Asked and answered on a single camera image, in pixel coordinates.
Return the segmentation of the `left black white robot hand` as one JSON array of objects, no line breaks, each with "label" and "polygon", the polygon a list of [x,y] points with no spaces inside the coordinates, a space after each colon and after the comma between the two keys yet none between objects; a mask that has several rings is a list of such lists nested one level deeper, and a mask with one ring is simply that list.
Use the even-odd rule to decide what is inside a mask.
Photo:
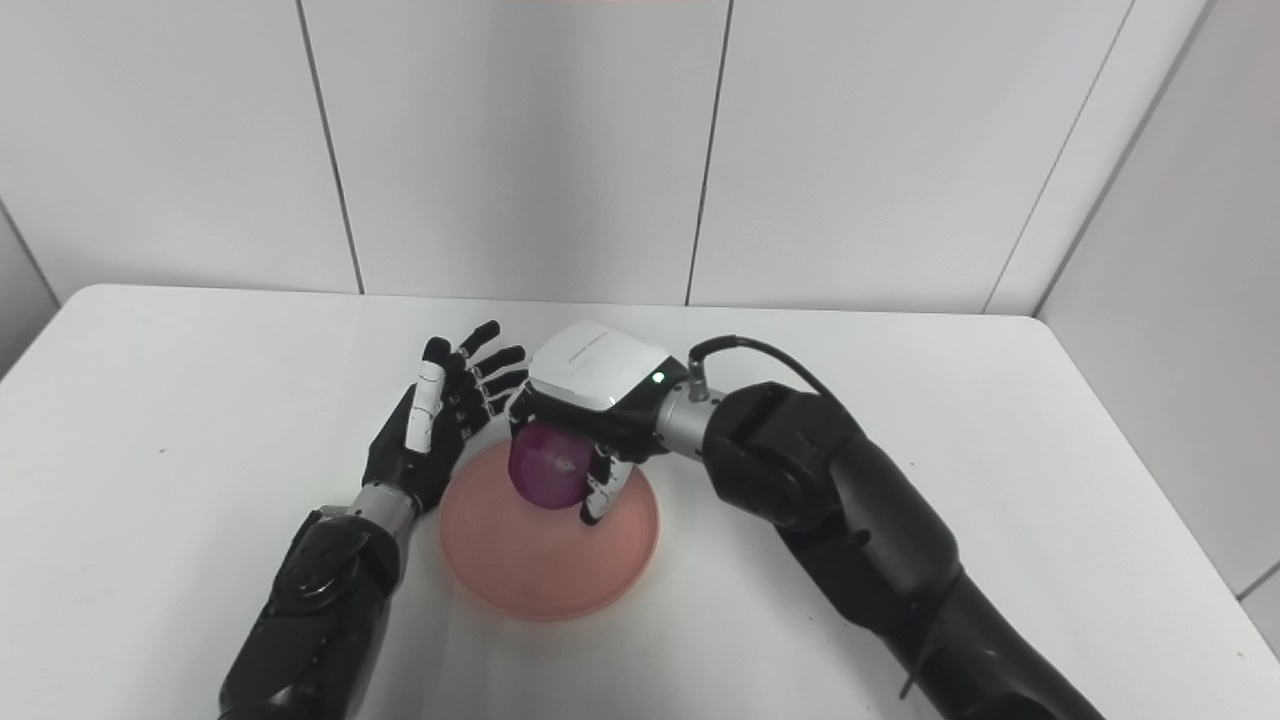
[{"label": "left black white robot hand", "polygon": [[467,442],[529,378],[521,345],[481,355],[499,336],[500,323],[489,320],[460,345],[440,336],[425,343],[416,379],[369,446],[364,486],[399,491],[417,514],[439,505]]}]

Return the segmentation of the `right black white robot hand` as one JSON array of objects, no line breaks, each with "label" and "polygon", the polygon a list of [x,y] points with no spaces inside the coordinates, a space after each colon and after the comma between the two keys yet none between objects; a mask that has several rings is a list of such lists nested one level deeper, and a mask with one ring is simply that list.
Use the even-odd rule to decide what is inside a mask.
[{"label": "right black white robot hand", "polygon": [[549,430],[586,443],[579,516],[594,527],[636,465],[669,452],[660,411],[689,378],[685,364],[660,346],[580,322],[532,354],[527,379],[508,409],[511,439],[525,448]]}]

